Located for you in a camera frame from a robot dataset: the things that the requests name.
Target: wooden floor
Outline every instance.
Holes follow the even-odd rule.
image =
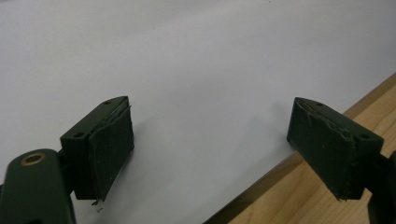
[[[382,136],[381,153],[388,157],[396,150],[396,74],[345,115]],[[276,182],[230,223],[369,223],[368,190],[359,201],[340,202],[297,153],[281,167],[265,177]]]

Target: round metal ring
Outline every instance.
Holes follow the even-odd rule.
[[[38,164],[39,162],[43,161],[46,158],[46,154],[44,152],[37,152],[30,155],[25,156],[21,160],[22,166],[29,166]]]

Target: brown table edge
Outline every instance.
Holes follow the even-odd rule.
[[[361,100],[344,112],[344,115],[350,119],[356,118],[362,111],[395,85],[396,73],[361,98]],[[294,152],[247,190],[225,205],[215,215],[208,219],[206,223],[230,222],[303,161],[304,159],[300,154]]]

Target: white table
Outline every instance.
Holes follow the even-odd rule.
[[[78,223],[201,223],[290,155],[295,96],[344,111],[394,73],[395,24],[390,0],[2,1],[0,179],[128,95],[134,154]]]

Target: white tabletop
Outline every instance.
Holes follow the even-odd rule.
[[[395,24],[391,0],[0,1],[0,179],[128,95],[134,154],[78,223],[201,223],[290,155],[295,96],[343,112],[396,71]]]

